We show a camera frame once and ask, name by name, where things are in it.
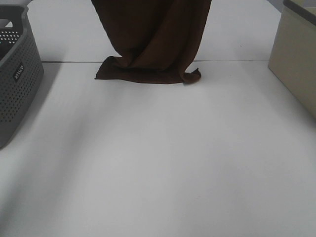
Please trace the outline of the brown towel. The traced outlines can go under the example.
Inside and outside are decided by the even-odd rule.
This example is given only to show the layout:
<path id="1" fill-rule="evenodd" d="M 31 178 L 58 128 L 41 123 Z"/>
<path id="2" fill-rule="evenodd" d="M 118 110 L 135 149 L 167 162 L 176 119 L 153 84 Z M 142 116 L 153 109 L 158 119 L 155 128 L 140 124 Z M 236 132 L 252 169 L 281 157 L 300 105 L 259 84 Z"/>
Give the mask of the brown towel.
<path id="1" fill-rule="evenodd" d="M 100 22 L 117 52 L 96 78 L 137 83 L 191 84 L 188 73 L 207 22 L 209 0 L 94 0 Z"/>

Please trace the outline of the grey perforated plastic basket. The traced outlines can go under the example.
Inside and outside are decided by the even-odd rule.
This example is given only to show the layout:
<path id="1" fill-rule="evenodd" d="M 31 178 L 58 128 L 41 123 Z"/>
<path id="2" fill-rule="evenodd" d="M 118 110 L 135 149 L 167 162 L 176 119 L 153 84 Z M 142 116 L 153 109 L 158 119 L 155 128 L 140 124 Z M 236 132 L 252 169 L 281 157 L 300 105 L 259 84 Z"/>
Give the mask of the grey perforated plastic basket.
<path id="1" fill-rule="evenodd" d="M 2 4 L 0 18 L 0 146 L 5 147 L 28 111 L 44 69 L 27 16 L 28 7 Z"/>

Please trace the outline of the beige storage box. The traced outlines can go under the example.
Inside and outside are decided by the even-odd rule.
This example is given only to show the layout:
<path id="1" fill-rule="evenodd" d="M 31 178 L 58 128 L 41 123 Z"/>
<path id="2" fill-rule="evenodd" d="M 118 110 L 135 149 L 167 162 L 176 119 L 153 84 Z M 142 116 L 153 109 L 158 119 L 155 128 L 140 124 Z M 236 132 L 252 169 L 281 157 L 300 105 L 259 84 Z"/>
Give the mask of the beige storage box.
<path id="1" fill-rule="evenodd" d="M 285 0 L 269 69 L 316 116 L 316 8 Z"/>

